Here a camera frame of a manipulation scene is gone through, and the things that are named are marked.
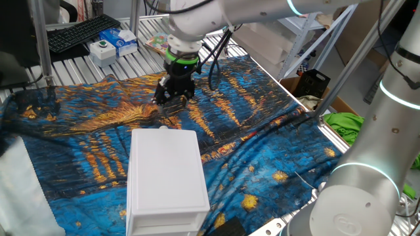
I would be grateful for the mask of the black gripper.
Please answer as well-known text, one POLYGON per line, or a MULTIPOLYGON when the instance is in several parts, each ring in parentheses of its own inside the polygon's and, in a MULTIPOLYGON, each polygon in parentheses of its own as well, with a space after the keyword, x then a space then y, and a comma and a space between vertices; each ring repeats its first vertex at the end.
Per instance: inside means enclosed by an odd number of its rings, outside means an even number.
POLYGON ((181 104, 185 108, 189 99, 194 97, 195 82, 192 74, 195 72, 198 60, 166 60, 164 68, 166 74, 158 79, 154 94, 154 102, 158 111, 165 115, 164 105, 177 96, 181 96, 181 104))

